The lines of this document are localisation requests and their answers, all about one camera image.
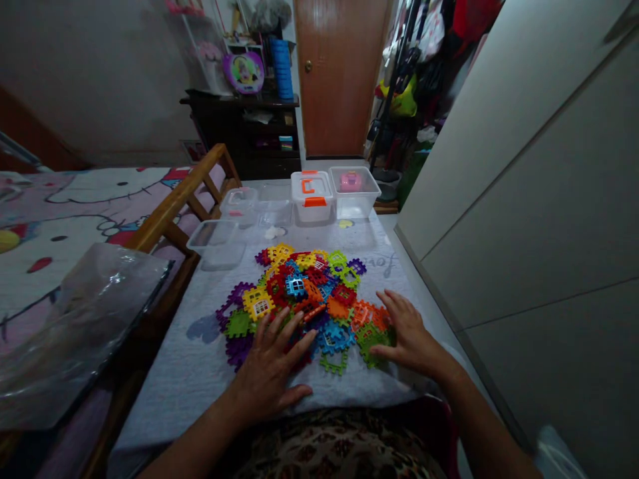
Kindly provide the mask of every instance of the wooden bed frame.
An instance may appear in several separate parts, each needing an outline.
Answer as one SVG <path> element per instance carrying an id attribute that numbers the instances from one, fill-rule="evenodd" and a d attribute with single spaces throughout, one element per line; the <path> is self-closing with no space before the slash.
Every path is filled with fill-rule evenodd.
<path id="1" fill-rule="evenodd" d="M 215 187 L 210 177 L 210 171 L 218 163 L 226 174 L 220 189 Z M 195 196 L 202 183 L 215 199 L 215 205 L 210 212 L 206 211 Z M 150 253 L 162 238 L 166 238 L 184 254 L 185 258 L 154 309 L 142 319 L 101 375 L 102 379 L 113 382 L 114 391 L 98 442 L 81 476 L 83 479 L 106 476 L 108 455 L 117 441 L 129 410 L 142 388 L 146 374 L 200 262 L 200 256 L 186 248 L 188 236 L 173 219 L 184 205 L 188 205 L 200 221 L 218 219 L 221 216 L 220 204 L 226 193 L 241 186 L 242 182 L 226 146 L 215 145 L 199 165 L 158 205 L 125 245 L 130 249 Z M 0 433 L 0 468 L 15 451 L 21 436 L 22 432 Z"/>

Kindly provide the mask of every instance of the wardrobe door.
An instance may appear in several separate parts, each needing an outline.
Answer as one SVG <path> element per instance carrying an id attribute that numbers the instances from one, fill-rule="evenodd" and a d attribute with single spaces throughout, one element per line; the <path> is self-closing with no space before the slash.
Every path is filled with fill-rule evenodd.
<path id="1" fill-rule="evenodd" d="M 639 280 L 467 329 L 529 442 L 552 424 L 591 478 L 637 477 Z"/>
<path id="2" fill-rule="evenodd" d="M 639 28 L 422 260 L 464 329 L 639 277 Z"/>
<path id="3" fill-rule="evenodd" d="M 398 220 L 418 261 L 618 44 L 630 0 L 508 0 Z"/>

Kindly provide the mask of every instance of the hand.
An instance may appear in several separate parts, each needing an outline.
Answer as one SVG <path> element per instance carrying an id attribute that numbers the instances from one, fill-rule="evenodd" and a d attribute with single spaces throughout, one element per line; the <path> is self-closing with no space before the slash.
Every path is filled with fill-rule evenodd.
<path id="1" fill-rule="evenodd" d="M 458 362 L 426 331 L 415 306 L 401 294 L 388 289 L 378 291 L 397 331 L 397 346 L 376 345 L 371 354 L 388 359 L 440 381 L 453 374 Z"/>
<path id="2" fill-rule="evenodd" d="M 240 428 L 275 416 L 313 394 L 307 385 L 286 388 L 291 369 L 317 335 L 316 330 L 309 331 L 285 354 L 284 348 L 304 316 L 300 311 L 280 332 L 280 325 L 289 310 L 284 308 L 272 322 L 269 316 L 260 321 L 246 361 L 218 400 Z"/>

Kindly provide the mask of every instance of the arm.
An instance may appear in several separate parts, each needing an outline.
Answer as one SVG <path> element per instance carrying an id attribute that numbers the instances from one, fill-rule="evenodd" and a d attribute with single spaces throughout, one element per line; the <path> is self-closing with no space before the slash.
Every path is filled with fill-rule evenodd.
<path id="1" fill-rule="evenodd" d="M 313 393 L 307 385 L 287 389 L 291 369 L 315 339 L 310 331 L 288 354 L 284 348 L 302 319 L 298 313 L 280 333 L 285 308 L 258 326 L 253 347 L 228 389 L 139 476 L 142 479 L 205 478 L 229 444 L 244 429 Z"/>
<path id="2" fill-rule="evenodd" d="M 371 353 L 431 377 L 448 398 L 476 478 L 541 478 L 488 406 L 464 368 L 424 328 L 421 315 L 404 296 L 377 293 L 395 324 L 397 346 L 374 346 Z"/>

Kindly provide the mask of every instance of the orange latch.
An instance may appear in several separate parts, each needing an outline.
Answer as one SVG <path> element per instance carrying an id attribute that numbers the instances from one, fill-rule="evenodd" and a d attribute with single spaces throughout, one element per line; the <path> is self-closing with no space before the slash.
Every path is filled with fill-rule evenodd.
<path id="1" fill-rule="evenodd" d="M 312 181 L 313 180 L 311 180 L 310 178 L 304 178 L 302 180 L 302 193 L 304 194 L 315 193 L 315 190 L 313 188 L 309 188 L 308 190 L 306 189 L 306 185 L 308 185 Z"/>
<path id="2" fill-rule="evenodd" d="M 305 208 L 312 208 L 314 206 L 326 206 L 326 198 L 323 196 L 309 196 L 304 200 Z"/>

